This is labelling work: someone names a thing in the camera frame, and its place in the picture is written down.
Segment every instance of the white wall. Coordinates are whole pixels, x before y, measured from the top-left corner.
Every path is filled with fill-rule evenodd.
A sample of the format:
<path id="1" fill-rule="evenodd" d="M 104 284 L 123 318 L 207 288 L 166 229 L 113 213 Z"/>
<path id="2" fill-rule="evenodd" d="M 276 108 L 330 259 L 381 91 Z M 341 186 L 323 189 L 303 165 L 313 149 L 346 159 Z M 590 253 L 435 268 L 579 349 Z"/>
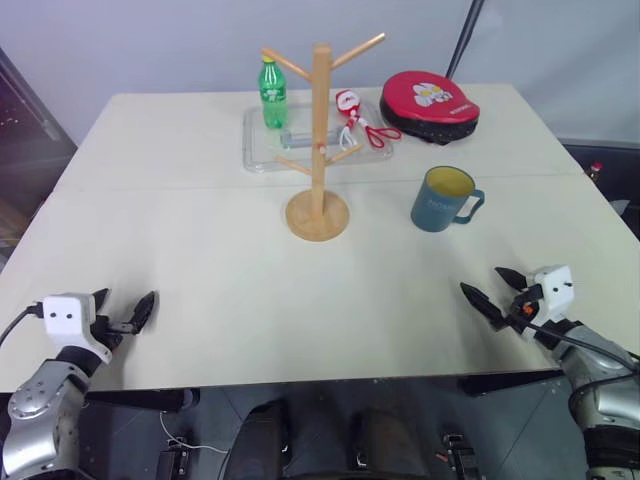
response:
<path id="1" fill-rule="evenodd" d="M 262 45 L 309 67 L 314 42 L 329 42 L 337 55 L 384 31 L 375 51 L 335 72 L 334 86 L 379 85 L 406 69 L 444 74 L 469 4 L 3 0 L 0 48 L 80 142 L 118 92 L 255 89 Z M 305 86 L 288 78 L 292 88 Z"/>
<path id="2" fill-rule="evenodd" d="M 558 137 L 640 143 L 639 22 L 638 0 L 486 0 L 454 79 L 513 83 Z"/>

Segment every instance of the red pouch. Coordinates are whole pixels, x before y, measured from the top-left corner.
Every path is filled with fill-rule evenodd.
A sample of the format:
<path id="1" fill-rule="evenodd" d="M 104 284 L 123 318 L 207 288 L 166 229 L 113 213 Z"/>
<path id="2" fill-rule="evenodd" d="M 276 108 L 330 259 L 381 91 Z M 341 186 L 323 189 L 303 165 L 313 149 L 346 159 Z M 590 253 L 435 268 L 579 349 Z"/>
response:
<path id="1" fill-rule="evenodd" d="M 446 145 L 471 135 L 480 108 L 458 86 L 435 73 L 401 72 L 384 84 L 380 111 L 403 132 Z"/>

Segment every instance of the white cable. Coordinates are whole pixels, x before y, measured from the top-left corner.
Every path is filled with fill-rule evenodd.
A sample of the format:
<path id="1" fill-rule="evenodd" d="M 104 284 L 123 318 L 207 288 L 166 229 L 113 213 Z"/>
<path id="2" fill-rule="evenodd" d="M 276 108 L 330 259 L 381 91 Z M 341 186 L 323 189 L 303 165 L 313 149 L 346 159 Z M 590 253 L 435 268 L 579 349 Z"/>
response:
<path id="1" fill-rule="evenodd" d="M 167 430 L 167 427 L 164 424 L 164 419 L 162 418 L 163 414 L 164 412 L 160 412 L 160 425 L 162 426 L 162 430 L 164 430 L 164 433 L 167 435 L 167 437 L 169 437 L 171 440 L 176 442 L 178 445 L 182 445 L 185 448 L 190 448 L 191 450 L 198 450 L 198 449 L 204 448 L 207 450 L 213 450 L 214 452 L 221 453 L 223 455 L 226 455 L 227 453 L 229 453 L 229 450 L 221 450 L 219 448 L 212 447 L 211 445 L 189 445 L 188 443 L 181 442 L 176 437 L 171 435 Z"/>
<path id="2" fill-rule="evenodd" d="M 345 126 L 340 132 L 340 148 L 342 148 L 342 150 L 348 150 L 357 144 L 358 141 L 351 135 L 351 129 Z"/>

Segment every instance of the green bottle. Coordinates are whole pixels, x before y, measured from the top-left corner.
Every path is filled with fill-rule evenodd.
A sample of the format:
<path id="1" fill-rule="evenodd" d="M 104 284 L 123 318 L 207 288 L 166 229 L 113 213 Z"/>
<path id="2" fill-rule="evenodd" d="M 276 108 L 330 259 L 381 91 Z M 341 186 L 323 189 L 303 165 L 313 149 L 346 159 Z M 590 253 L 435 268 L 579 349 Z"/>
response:
<path id="1" fill-rule="evenodd" d="M 287 80 L 271 57 L 262 56 L 262 71 L 258 78 L 262 115 L 267 128 L 287 125 Z"/>

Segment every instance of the blue mug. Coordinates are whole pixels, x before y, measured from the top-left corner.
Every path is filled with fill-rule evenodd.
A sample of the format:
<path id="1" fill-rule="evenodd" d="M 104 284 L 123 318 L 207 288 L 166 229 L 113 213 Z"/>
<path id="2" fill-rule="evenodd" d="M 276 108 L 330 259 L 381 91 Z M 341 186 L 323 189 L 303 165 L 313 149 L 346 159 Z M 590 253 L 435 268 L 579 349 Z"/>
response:
<path id="1" fill-rule="evenodd" d="M 478 201 L 469 215 L 459 217 L 458 212 L 469 197 L 476 197 Z M 467 172 L 455 167 L 434 167 L 424 176 L 411 209 L 411 220 L 422 230 L 441 232 L 452 222 L 469 223 L 483 203 L 484 192 L 476 190 Z"/>

